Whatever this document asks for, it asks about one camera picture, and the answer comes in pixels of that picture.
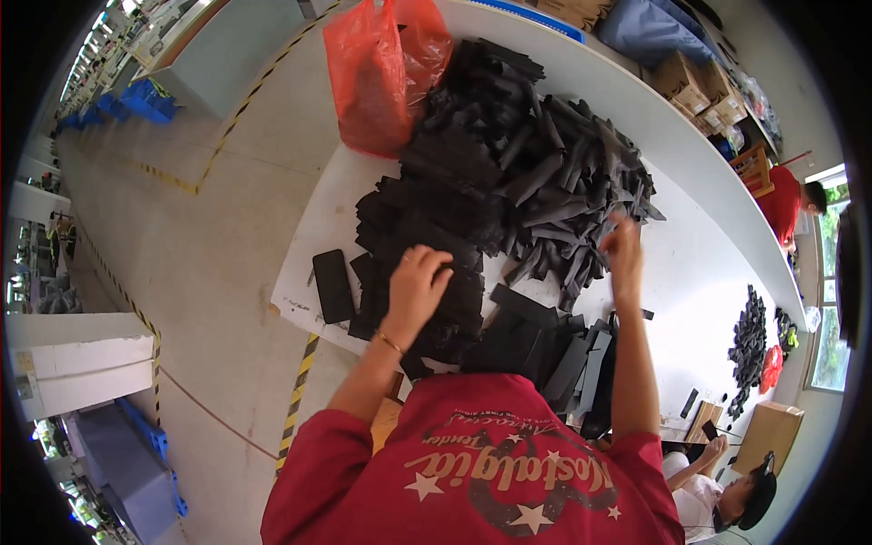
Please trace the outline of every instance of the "pile of fabric scraps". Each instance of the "pile of fabric scraps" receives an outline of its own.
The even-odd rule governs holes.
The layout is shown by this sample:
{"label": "pile of fabric scraps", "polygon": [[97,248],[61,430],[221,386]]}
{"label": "pile of fabric scraps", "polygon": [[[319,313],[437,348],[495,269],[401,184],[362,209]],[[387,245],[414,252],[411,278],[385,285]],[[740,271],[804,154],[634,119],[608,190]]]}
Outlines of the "pile of fabric scraps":
{"label": "pile of fabric scraps", "polygon": [[[356,242],[367,254],[351,262],[362,297],[350,335],[371,338],[406,248],[454,256],[447,293],[401,363],[410,378],[432,372],[430,358],[519,372],[541,389],[572,341],[561,326],[569,317],[510,288],[553,271],[558,307],[571,313],[581,289],[608,270],[598,247],[614,228],[610,214],[665,219],[632,142],[583,100],[540,99],[534,85],[544,77],[525,55],[463,41],[400,153],[400,178],[384,177],[357,204]],[[501,309],[482,336],[483,260],[501,251],[520,263],[508,287],[494,290]]]}
{"label": "pile of fabric scraps", "polygon": [[736,378],[739,393],[730,402],[726,414],[735,421],[745,411],[743,405],[751,388],[760,385],[766,356],[766,306],[751,284],[748,284],[748,302],[732,331],[736,334],[733,337],[736,345],[727,353],[736,363],[732,375]]}

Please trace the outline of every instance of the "red plastic bag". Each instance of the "red plastic bag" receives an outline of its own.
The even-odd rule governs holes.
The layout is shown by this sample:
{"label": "red plastic bag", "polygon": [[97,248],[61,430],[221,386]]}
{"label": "red plastic bag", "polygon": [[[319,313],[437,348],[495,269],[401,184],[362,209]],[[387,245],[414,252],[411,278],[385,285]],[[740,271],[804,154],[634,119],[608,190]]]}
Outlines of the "red plastic bag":
{"label": "red plastic bag", "polygon": [[[399,31],[397,25],[405,28]],[[451,34],[432,0],[364,0],[324,27],[339,137],[396,158],[423,100],[451,57]]]}
{"label": "red plastic bag", "polygon": [[778,377],[781,376],[781,370],[784,368],[784,352],[778,345],[773,346],[766,353],[766,360],[763,363],[763,373],[760,377],[760,393],[766,393],[769,388],[774,388],[778,384]]}

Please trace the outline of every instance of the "worker in red shirt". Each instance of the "worker in red shirt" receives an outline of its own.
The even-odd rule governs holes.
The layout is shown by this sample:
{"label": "worker in red shirt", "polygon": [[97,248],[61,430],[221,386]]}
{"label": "worker in red shirt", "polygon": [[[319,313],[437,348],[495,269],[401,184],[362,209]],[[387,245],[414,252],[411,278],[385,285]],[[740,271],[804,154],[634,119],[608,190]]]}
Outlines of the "worker in red shirt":
{"label": "worker in red shirt", "polygon": [[800,208],[811,215],[827,212],[827,194],[820,182],[800,184],[787,167],[773,167],[769,180],[775,190],[757,198],[757,205],[769,221],[778,243],[785,250],[794,251],[794,227]]}
{"label": "worker in red shirt", "polygon": [[567,428],[526,378],[479,373],[418,382],[372,456],[372,421],[452,274],[436,275],[450,254],[418,246],[391,278],[390,309],[366,352],[300,426],[263,543],[684,543],[639,312],[639,230],[616,221],[603,241],[621,327],[608,453]]}

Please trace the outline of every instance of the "gold bracelet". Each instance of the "gold bracelet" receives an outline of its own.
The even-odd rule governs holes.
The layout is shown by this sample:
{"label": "gold bracelet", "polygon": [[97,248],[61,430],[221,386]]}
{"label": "gold bracelet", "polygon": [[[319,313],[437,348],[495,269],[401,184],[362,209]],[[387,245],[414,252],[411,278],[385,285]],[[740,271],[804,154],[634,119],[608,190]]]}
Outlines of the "gold bracelet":
{"label": "gold bracelet", "polygon": [[378,335],[378,337],[379,337],[381,340],[385,341],[385,344],[387,344],[388,346],[390,346],[391,348],[393,348],[395,351],[397,351],[397,352],[399,352],[400,354],[402,354],[403,356],[405,356],[405,350],[403,350],[402,348],[398,347],[397,345],[395,345],[395,344],[392,343],[391,341],[387,340],[387,337],[385,337],[385,334],[382,333],[381,330],[377,330],[377,331],[376,331],[376,335]]}

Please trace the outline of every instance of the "yellow and black floor tape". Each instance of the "yellow and black floor tape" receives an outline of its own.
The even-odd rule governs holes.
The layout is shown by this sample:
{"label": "yellow and black floor tape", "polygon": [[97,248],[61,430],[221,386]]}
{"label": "yellow and black floor tape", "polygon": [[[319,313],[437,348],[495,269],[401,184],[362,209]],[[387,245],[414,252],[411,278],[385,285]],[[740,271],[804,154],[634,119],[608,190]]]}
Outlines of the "yellow and black floor tape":
{"label": "yellow and black floor tape", "polygon": [[[206,183],[206,179],[209,176],[209,172],[211,172],[212,167],[215,165],[215,159],[218,157],[218,153],[220,153],[221,150],[224,148],[224,144],[227,143],[228,136],[230,135],[230,133],[233,132],[233,129],[236,127],[236,123],[239,121],[239,116],[241,116],[242,113],[245,112],[245,110],[249,107],[249,103],[251,102],[251,99],[257,94],[258,91],[261,90],[261,87],[263,87],[263,82],[266,80],[266,78],[268,78],[270,76],[270,74],[272,74],[276,70],[276,67],[278,66],[279,62],[281,62],[282,59],[284,59],[288,55],[288,53],[290,52],[290,48],[293,47],[294,45],[296,45],[300,40],[302,40],[303,36],[306,34],[306,32],[311,31],[313,28],[315,28],[315,26],[321,21],[321,19],[327,17],[327,14],[330,13],[336,7],[338,7],[338,5],[341,3],[342,3],[341,0],[339,2],[335,2],[333,5],[331,5],[326,10],[324,10],[324,13],[322,13],[321,15],[316,17],[316,19],[314,21],[312,21],[311,23],[306,25],[306,28],[304,28],[302,31],[300,31],[299,36],[294,38],[290,42],[290,44],[288,44],[288,46],[279,54],[278,58],[276,58],[276,60],[273,61],[272,66],[270,66],[269,69],[257,81],[255,88],[251,90],[249,95],[245,98],[245,101],[239,107],[239,110],[236,112],[236,115],[233,116],[233,121],[230,122],[230,126],[227,128],[227,131],[224,132],[224,135],[221,137],[221,140],[219,140],[218,146],[215,147],[215,151],[212,153],[212,157],[209,158],[209,163],[206,165],[206,170],[203,171],[203,175],[200,177],[200,179],[197,181],[197,183],[191,183],[188,181],[184,181],[183,179],[181,179],[177,176],[173,176],[170,173],[164,172],[163,170],[160,170],[157,167],[154,167],[152,165],[147,165],[143,162],[127,158],[119,153],[115,153],[115,152],[110,151],[110,155],[114,159],[117,159],[124,164],[130,165],[133,167],[137,167],[142,172],[147,173],[147,174],[151,174],[152,176],[156,177],[160,181],[165,182],[166,184],[178,187],[179,189],[181,189],[182,191],[184,191],[186,193],[193,194],[193,195],[199,194],[200,190],[203,187],[203,184]],[[156,88],[162,89],[162,87],[160,87],[159,85],[157,85],[157,84],[155,84],[155,85],[156,85]]]}
{"label": "yellow and black floor tape", "polygon": [[125,164],[125,165],[128,165],[128,166],[131,166],[131,167],[136,167],[139,170],[141,170],[142,172],[144,172],[146,174],[151,174],[152,176],[154,176],[158,180],[160,180],[160,181],[162,181],[170,186],[178,187],[179,189],[181,189],[182,191],[184,191],[186,193],[190,193],[191,195],[193,195],[193,194],[197,194],[199,192],[199,190],[197,189],[197,186],[195,184],[186,182],[182,178],[179,178],[177,176],[173,176],[172,174],[170,174],[168,172],[164,172],[163,170],[160,170],[157,167],[154,167],[152,165],[147,165],[146,163],[137,161],[135,159],[130,159],[130,158],[125,157],[124,155],[122,155],[120,153],[116,153],[116,152],[111,151],[111,150],[107,150],[107,152],[110,154],[110,156],[113,159],[117,160],[118,162]]}
{"label": "yellow and black floor tape", "polygon": [[315,349],[318,347],[318,339],[320,337],[315,333],[309,334],[309,340],[306,342],[306,350],[303,352],[303,361],[300,362],[300,369],[296,372],[296,383],[294,384],[294,392],[290,394],[290,408],[288,409],[288,418],[284,420],[284,431],[282,432],[282,442],[278,448],[278,460],[276,461],[276,476],[284,467],[284,461],[288,458],[288,449],[290,449],[290,440],[294,435],[296,427],[296,414],[300,410],[300,401],[303,400],[303,390],[306,387],[306,378],[309,377],[309,368],[312,366],[312,358],[315,357]]}
{"label": "yellow and black floor tape", "polygon": [[290,48],[295,46],[300,40],[302,40],[303,36],[306,35],[306,32],[311,31],[313,28],[315,28],[315,26],[321,21],[321,19],[327,17],[327,14],[330,13],[341,3],[341,0],[339,2],[335,2],[333,5],[324,10],[324,13],[316,17],[314,21],[306,25],[306,28],[300,31],[299,36],[291,40],[290,44],[288,44],[288,47],[284,48],[284,51],[279,53],[278,58],[273,61],[272,66],[270,66],[269,69],[267,69],[267,71],[257,81],[255,88],[251,90],[248,97],[246,97],[245,101],[242,102],[242,105],[239,106],[239,110],[236,112],[236,115],[233,116],[233,121],[230,122],[230,126],[227,127],[227,131],[224,132],[224,135],[218,142],[218,146],[215,147],[215,152],[212,153],[212,157],[209,159],[209,163],[206,165],[206,170],[203,171],[203,175],[200,177],[199,183],[197,183],[196,189],[194,191],[196,194],[200,192],[200,188],[203,187],[203,184],[206,182],[206,179],[209,176],[209,171],[211,171],[212,167],[215,165],[215,158],[218,157],[218,153],[220,153],[221,149],[224,148],[224,144],[227,142],[228,136],[230,135],[230,133],[233,132],[233,129],[236,127],[236,123],[239,121],[239,116],[241,116],[242,113],[245,112],[245,110],[249,107],[251,99],[257,94],[258,91],[261,90],[261,87],[263,87],[263,82],[266,80],[266,78],[268,78],[276,70],[276,67],[282,61],[282,59],[284,59],[288,55],[288,53],[290,53]]}
{"label": "yellow and black floor tape", "polygon": [[85,230],[85,226],[82,225],[81,221],[76,221],[77,230],[81,232],[82,236],[80,240],[85,241],[88,245],[88,248],[91,249],[94,257],[99,263],[100,267],[106,273],[106,277],[112,281],[112,284],[115,285],[115,288],[119,291],[119,293],[124,296],[124,300],[133,308],[133,312],[136,313],[136,317],[139,318],[142,323],[154,334],[154,352],[153,359],[154,363],[153,367],[153,388],[154,388],[154,424],[157,427],[160,427],[160,398],[158,394],[160,393],[160,384],[158,382],[158,375],[160,374],[160,330],[154,327],[154,324],[151,320],[146,318],[146,315],[142,313],[142,310],[136,306],[136,303],[133,302],[133,299],[130,298],[130,295],[127,294],[126,290],[121,287],[121,283],[118,281],[118,278],[109,270],[108,265],[106,265],[106,261],[103,259],[103,256],[97,251],[97,246],[94,244],[91,237],[88,235],[88,232]]}

